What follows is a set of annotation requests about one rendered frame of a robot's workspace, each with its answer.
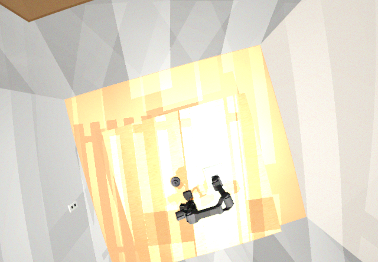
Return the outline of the grey round pedestal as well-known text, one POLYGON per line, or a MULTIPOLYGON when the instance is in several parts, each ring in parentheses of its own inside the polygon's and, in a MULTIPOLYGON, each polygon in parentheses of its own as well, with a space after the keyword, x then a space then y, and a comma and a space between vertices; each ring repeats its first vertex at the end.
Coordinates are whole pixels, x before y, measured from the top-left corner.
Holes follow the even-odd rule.
POLYGON ((179 185, 180 185, 180 179, 179 179, 179 177, 173 177, 172 179, 171 179, 171 186, 173 186, 173 187, 178 187, 179 185))

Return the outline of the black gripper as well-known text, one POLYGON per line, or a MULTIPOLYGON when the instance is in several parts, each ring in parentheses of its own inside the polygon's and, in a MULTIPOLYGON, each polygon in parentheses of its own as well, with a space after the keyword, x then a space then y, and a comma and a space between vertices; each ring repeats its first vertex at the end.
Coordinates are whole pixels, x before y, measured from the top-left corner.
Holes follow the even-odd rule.
POLYGON ((187 190, 187 191, 184 191, 184 192, 183 192, 183 197, 184 197, 185 200, 187 201, 187 202, 186 202, 186 203, 187 203, 186 207, 187 207, 188 205, 194 205, 195 208, 197 208, 197 206, 196 206, 194 200, 192 200, 193 195, 192 195, 192 192, 191 192, 190 189, 187 190))

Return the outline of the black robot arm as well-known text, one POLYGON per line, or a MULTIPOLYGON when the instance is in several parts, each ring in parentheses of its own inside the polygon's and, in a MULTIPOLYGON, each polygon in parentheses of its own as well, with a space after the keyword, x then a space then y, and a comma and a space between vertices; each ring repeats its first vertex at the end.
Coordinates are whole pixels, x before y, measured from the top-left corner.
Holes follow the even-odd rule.
POLYGON ((175 212, 177 221, 185 218, 190 225, 193 225, 195 223, 198 223, 199 220, 202 218, 211 217, 218 214, 221 215, 225 211, 229 211, 229 209, 233 206, 234 202, 231 198, 231 194, 226 192, 222 188, 223 183, 221 182, 221 179, 218 176, 218 174, 212 176, 211 178, 213 189, 215 190, 215 192, 218 191, 221 195, 218 203, 213 207, 209 207, 202 210, 198 210, 197 208, 195 208, 194 205, 188 205, 186 207, 187 203, 180 203, 180 210, 175 212), (225 203, 225 208, 222 207, 223 202, 225 203))

